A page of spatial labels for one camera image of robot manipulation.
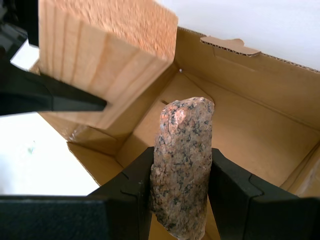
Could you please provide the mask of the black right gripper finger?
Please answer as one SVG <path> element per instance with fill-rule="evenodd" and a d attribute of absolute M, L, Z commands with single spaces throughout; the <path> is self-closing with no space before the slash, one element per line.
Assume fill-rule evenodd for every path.
<path fill-rule="evenodd" d="M 320 199 L 300 198 L 212 149 L 208 197 L 222 240 L 318 240 Z"/>
<path fill-rule="evenodd" d="M 87 196 L 5 195 L 3 240 L 146 240 L 152 221 L 148 147 L 113 179 Z"/>

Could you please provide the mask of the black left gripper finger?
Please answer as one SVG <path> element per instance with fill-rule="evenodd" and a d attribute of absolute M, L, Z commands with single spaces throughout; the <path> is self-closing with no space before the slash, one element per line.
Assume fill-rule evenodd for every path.
<path fill-rule="evenodd" d="M 30 112 L 99 112 L 107 101 L 47 75 L 24 71 L 0 50 L 0 115 Z"/>
<path fill-rule="evenodd" d="M 27 33 L 28 41 L 31 45 L 39 47 L 39 17 L 38 17 L 38 0 L 28 0 L 28 24 Z"/>

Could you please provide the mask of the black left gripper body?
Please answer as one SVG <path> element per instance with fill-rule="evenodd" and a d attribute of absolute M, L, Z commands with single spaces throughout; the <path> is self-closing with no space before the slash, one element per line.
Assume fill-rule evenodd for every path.
<path fill-rule="evenodd" d="M 28 39 L 19 26 L 14 0 L 0 1 L 0 58 L 11 59 Z"/>

